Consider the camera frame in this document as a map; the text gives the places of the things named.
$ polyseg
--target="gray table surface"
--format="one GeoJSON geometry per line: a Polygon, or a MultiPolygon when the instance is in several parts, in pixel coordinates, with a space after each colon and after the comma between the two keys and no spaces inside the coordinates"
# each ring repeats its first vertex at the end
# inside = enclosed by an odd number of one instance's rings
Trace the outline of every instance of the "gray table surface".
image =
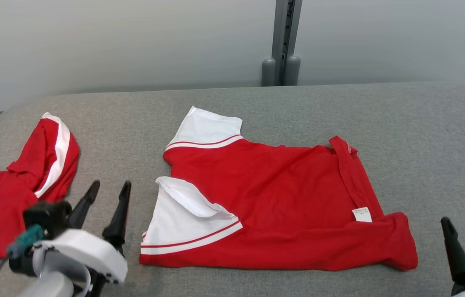
{"type": "MultiPolygon", "coordinates": [[[[0,170],[15,160],[45,112],[59,116],[81,149],[68,200],[101,187],[84,228],[100,235],[125,180],[132,201],[125,245],[129,274],[102,296],[447,296],[451,276],[439,220],[449,216],[465,248],[465,86],[448,82],[74,94],[33,101],[0,116],[0,170]],[[243,119],[246,139],[327,145],[339,135],[359,150],[383,211],[404,212],[419,267],[372,265],[340,272],[245,271],[138,264],[141,234],[168,175],[166,144],[195,105],[243,119]]],[[[8,268],[0,296],[32,282],[8,268]]]]}

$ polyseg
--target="care label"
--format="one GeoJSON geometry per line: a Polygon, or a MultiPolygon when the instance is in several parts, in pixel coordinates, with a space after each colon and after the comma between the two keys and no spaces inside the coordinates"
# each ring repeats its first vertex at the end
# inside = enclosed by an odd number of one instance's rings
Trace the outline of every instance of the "care label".
{"type": "Polygon", "coordinates": [[[357,208],[352,210],[352,212],[357,222],[372,222],[372,216],[370,216],[368,207],[357,208]]]}

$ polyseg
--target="gray cylinder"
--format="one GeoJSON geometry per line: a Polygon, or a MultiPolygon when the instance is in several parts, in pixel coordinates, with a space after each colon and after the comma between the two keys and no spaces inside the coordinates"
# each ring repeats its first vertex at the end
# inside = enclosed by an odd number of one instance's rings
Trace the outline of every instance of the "gray cylinder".
{"type": "Polygon", "coordinates": [[[290,56],[287,58],[286,70],[283,74],[284,86],[296,86],[298,83],[298,71],[300,70],[300,57],[290,56]]]}
{"type": "Polygon", "coordinates": [[[73,282],[61,272],[49,271],[23,291],[18,297],[69,297],[73,295],[73,282]]]}
{"type": "Polygon", "coordinates": [[[274,76],[276,75],[276,61],[265,59],[262,62],[262,87],[274,86],[274,76]]]}

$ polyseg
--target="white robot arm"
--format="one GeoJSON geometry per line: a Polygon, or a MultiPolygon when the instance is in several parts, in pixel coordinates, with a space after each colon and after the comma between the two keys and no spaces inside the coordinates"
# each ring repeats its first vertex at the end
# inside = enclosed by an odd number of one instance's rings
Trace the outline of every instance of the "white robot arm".
{"type": "Polygon", "coordinates": [[[81,229],[99,187],[94,181],[74,210],[64,201],[41,202],[23,212],[27,231],[9,247],[9,266],[38,279],[19,297],[98,297],[104,284],[124,282],[128,265],[122,245],[132,184],[124,184],[103,238],[81,229]],[[44,239],[33,242],[39,237],[44,239]]]}

